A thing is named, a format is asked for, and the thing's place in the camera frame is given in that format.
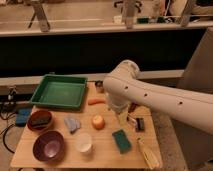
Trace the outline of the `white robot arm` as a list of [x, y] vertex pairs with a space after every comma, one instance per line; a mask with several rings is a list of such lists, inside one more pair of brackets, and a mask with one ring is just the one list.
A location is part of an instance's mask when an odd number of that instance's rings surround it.
[[172, 118], [213, 134], [213, 95], [139, 81], [138, 65], [123, 60], [103, 80], [110, 109], [121, 113], [129, 102], [169, 114]]

